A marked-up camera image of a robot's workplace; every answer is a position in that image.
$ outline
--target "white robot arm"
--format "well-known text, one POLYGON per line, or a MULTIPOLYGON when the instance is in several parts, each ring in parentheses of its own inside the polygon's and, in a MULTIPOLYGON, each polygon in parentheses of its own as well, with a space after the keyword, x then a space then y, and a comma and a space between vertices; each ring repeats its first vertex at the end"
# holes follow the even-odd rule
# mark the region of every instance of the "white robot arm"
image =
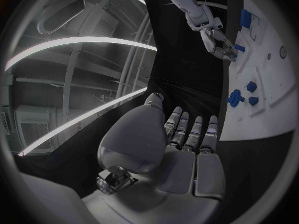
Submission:
POLYGON ((198 5, 196 0, 171 1, 185 13, 187 23, 191 29, 193 31, 200 31, 203 43, 208 52, 219 59, 235 61, 236 50, 225 34, 217 29, 222 28, 223 25, 218 17, 213 17, 208 6, 198 5), (224 42, 228 48, 222 49, 216 47, 215 39, 224 42))

